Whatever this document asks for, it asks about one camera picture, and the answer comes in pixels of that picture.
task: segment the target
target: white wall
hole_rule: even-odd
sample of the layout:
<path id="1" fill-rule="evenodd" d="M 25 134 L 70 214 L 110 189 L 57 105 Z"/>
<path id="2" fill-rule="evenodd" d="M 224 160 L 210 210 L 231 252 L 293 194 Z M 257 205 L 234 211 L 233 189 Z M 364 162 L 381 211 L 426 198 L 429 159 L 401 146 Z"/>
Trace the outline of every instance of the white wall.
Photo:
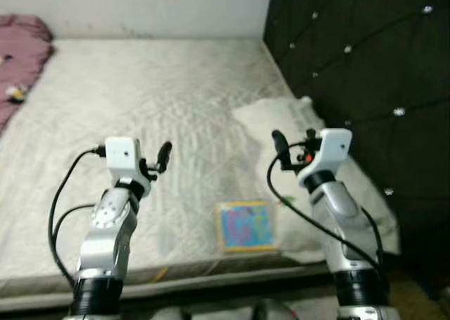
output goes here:
<path id="1" fill-rule="evenodd" d="M 58 37 L 261 37 L 269 0 L 0 0 Z"/>

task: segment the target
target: black tufted headboard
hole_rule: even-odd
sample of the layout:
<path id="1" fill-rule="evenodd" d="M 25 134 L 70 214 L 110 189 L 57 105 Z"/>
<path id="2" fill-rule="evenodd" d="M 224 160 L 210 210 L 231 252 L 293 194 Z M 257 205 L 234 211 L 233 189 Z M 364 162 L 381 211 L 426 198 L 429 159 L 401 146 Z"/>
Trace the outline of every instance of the black tufted headboard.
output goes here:
<path id="1" fill-rule="evenodd" d="M 449 0 L 271 0 L 264 40 L 297 97 L 330 127 L 397 214 L 402 249 L 450 240 Z"/>

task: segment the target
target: colorful book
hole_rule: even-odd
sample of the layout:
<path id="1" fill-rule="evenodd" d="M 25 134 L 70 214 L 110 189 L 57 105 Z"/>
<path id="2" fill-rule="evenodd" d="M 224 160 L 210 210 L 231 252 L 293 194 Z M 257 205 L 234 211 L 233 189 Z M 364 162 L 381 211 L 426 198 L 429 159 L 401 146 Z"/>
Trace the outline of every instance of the colorful book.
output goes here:
<path id="1" fill-rule="evenodd" d="M 264 201 L 219 203 L 217 238 L 223 252 L 274 250 L 268 205 Z"/>

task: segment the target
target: mattress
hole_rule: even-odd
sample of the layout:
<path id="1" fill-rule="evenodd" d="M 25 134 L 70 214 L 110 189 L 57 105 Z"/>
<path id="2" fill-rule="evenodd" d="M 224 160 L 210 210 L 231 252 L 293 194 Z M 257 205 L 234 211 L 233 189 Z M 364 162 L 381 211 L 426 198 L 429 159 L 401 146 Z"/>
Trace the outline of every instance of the mattress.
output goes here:
<path id="1" fill-rule="evenodd" d="M 17 307 L 15 298 L 39 295 L 57 300 L 69 291 L 48 248 L 49 207 L 75 157 L 108 136 L 139 138 L 148 161 L 164 141 L 174 145 L 167 172 L 141 201 L 128 286 L 299 268 L 282 249 L 225 255 L 217 245 L 215 203 L 268 199 L 232 110 L 292 96 L 261 41 L 67 39 L 54 46 L 55 56 L 0 139 L 0 220 L 7 221 L 0 225 L 0 305 Z M 86 157 L 56 217 L 95 203 L 109 185 L 104 160 Z M 58 251 L 70 271 L 88 227 L 83 211 L 60 230 Z"/>

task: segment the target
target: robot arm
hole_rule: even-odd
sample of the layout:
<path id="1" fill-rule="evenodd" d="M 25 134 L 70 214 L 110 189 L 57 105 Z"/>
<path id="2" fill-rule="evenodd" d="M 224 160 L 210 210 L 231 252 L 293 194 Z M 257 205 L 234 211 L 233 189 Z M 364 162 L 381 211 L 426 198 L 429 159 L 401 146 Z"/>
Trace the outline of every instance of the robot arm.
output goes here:
<path id="1" fill-rule="evenodd" d="M 324 129 L 317 139 L 314 130 L 309 130 L 307 139 L 296 143 L 304 147 L 298 164 L 290 163 L 289 145 L 282 133 L 274 131 L 272 136 L 281 169 L 294 171 L 299 185 L 310 193 L 313 219 L 366 254 L 364 259 L 337 238 L 322 236 L 340 304 L 338 319 L 400 319 L 397 311 L 389 307 L 388 287 L 379 272 L 375 230 L 368 228 L 368 216 L 345 185 L 335 180 L 339 166 L 347 159 L 352 133 L 346 129 Z"/>
<path id="2" fill-rule="evenodd" d="M 73 302 L 66 320 L 119 319 L 119 298 L 127 273 L 129 242 L 137 224 L 139 201 L 157 179 L 148 170 L 163 173 L 172 149 L 161 148 L 156 165 L 141 158 L 139 140 L 106 140 L 106 164 L 112 188 L 106 190 L 91 214 L 89 232 L 82 244 Z"/>

